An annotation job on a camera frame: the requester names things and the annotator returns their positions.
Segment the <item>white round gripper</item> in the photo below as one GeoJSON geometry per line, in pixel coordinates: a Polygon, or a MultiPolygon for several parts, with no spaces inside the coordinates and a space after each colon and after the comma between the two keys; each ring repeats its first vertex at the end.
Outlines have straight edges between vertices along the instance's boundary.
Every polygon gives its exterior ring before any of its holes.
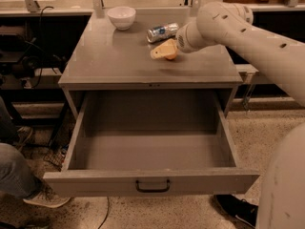
{"type": "Polygon", "coordinates": [[[209,43],[202,37],[195,21],[180,28],[177,31],[175,38],[176,41],[174,39],[169,39],[151,50],[151,58],[165,58],[167,55],[177,54],[178,49],[184,53],[191,53],[209,47],[209,43]]]}

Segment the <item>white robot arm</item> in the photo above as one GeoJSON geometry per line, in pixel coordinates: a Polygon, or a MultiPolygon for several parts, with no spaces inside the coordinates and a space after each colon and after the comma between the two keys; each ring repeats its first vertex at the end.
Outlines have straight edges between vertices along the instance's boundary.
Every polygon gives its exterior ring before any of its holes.
{"type": "MultiPolygon", "coordinates": [[[[253,25],[242,4],[212,2],[196,18],[151,51],[173,59],[223,45],[248,61],[298,104],[305,105],[305,44],[253,25]]],[[[263,178],[255,229],[305,228],[305,124],[280,141],[263,178]]]]}

